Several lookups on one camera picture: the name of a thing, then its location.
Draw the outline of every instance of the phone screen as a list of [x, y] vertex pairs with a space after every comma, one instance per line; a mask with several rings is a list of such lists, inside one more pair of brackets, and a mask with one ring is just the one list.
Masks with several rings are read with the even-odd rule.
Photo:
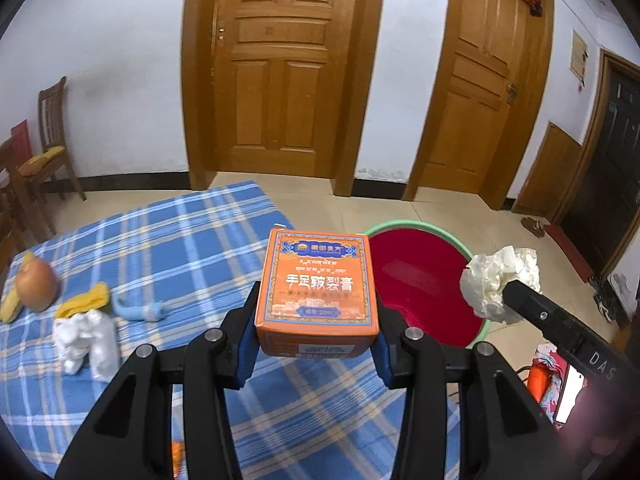
[[564, 424], [569, 417], [569, 413], [575, 406], [575, 397], [584, 385], [584, 375], [576, 370], [571, 365], [564, 378], [564, 384], [562, 385], [562, 393], [560, 394], [560, 403], [556, 409], [556, 422]]

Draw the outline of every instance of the white plastic bag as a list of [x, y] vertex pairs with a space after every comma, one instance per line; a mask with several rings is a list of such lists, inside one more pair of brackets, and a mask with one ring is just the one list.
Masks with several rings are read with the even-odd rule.
[[99, 310], [56, 319], [53, 341], [65, 374], [77, 373], [87, 354], [95, 381], [108, 383], [120, 368], [115, 326], [111, 318]]
[[516, 323], [522, 317], [502, 302], [502, 290], [513, 280], [520, 280], [540, 292], [540, 269], [535, 250], [506, 246], [489, 256], [476, 254], [462, 271], [460, 291], [476, 316]]

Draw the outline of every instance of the wooden door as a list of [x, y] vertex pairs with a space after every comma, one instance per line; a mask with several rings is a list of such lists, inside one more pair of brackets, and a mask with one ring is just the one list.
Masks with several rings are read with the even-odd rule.
[[640, 203], [640, 82], [612, 72], [609, 103], [584, 178], [562, 230], [600, 275]]
[[354, 1], [220, 0], [220, 170], [330, 176]]
[[421, 186], [479, 192], [517, 91], [528, 12], [524, 0], [462, 0], [444, 113]]

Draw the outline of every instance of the blue plaid tablecloth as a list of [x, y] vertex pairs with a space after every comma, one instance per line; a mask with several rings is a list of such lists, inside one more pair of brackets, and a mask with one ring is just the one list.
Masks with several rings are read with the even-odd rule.
[[[74, 376], [62, 373], [51, 336], [57, 307], [106, 282], [129, 304], [162, 301], [168, 311], [159, 322], [115, 318], [123, 362], [145, 342], [158, 349], [184, 345], [244, 304], [260, 279], [275, 223], [290, 226], [255, 182], [243, 182], [112, 216], [34, 248], [52, 265], [61, 293], [44, 313], [24, 309], [0, 326], [0, 415], [37, 468], [54, 475], [106, 387], [92, 380], [88, 365]], [[12, 263], [3, 299], [21, 261]], [[384, 387], [370, 352], [352, 360], [260, 352], [244, 389], [226, 398], [246, 480], [390, 474], [404, 391]], [[173, 406], [174, 440], [181, 440], [181, 388], [174, 388]], [[449, 403], [447, 479], [458, 477], [459, 421]], [[186, 478], [184, 464], [180, 476]]]

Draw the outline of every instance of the screw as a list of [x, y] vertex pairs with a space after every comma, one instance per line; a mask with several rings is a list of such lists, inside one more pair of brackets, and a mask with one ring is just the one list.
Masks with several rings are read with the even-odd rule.
[[219, 328], [210, 328], [204, 333], [204, 339], [215, 343], [216, 341], [220, 341], [223, 335], [224, 332], [222, 332], [222, 330], [220, 330]]
[[418, 341], [418, 339], [422, 339], [423, 335], [424, 332], [417, 326], [410, 326], [404, 330], [404, 336], [411, 341]]
[[494, 346], [486, 341], [481, 341], [476, 345], [476, 350], [483, 356], [489, 356], [494, 353]]
[[144, 344], [144, 345], [140, 345], [138, 348], [136, 348], [136, 355], [138, 357], [149, 357], [154, 351], [154, 348], [149, 345], [149, 344]]

